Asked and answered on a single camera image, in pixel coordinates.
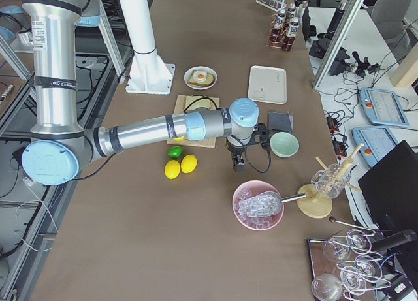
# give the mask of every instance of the wine glass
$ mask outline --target wine glass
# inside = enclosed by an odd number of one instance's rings
[[[355,268],[359,270],[363,278],[369,283],[377,283],[382,277],[379,260],[369,255],[358,255],[355,258]]]
[[[342,285],[349,293],[360,296],[366,292],[366,280],[354,266],[343,267],[340,278]]]
[[[370,237],[359,229],[347,232],[347,244],[357,254],[367,254],[372,250]]]
[[[325,241],[322,252],[328,261],[341,262],[348,260],[351,252],[345,237],[333,236]]]
[[[311,290],[320,301],[337,301],[343,293],[341,281],[332,274],[322,274],[316,277],[312,281]]]

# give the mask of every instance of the glass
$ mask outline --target glass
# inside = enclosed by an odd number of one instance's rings
[[[372,250],[370,237],[359,229],[347,232],[347,244],[357,254],[367,254]]]
[[[381,258],[374,259],[369,255],[359,255],[355,258],[355,268],[369,283],[377,283],[383,275],[378,263],[380,260]]]
[[[316,277],[312,281],[311,290],[320,301],[337,301],[343,293],[341,281],[331,274],[322,274]]]
[[[354,266],[343,267],[340,272],[340,278],[342,285],[349,293],[360,296],[366,292],[366,280]]]
[[[349,181],[349,173],[341,174],[339,164],[331,164],[326,170],[320,170],[311,179],[317,191],[326,198],[336,198]]]
[[[341,236],[329,238],[322,248],[322,252],[328,261],[342,262],[348,260],[351,252],[346,239]]]

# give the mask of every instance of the white pillar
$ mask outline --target white pillar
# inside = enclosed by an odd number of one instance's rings
[[[175,67],[158,56],[148,1],[120,0],[120,4],[135,51],[126,91],[169,94]]]

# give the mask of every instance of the white tray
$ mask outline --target white tray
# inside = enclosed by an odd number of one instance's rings
[[[285,104],[286,86],[284,69],[252,66],[249,72],[248,98],[259,102]]]

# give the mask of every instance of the lime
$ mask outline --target lime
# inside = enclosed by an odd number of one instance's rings
[[[181,146],[173,146],[169,149],[169,157],[176,159],[183,154],[183,148]]]

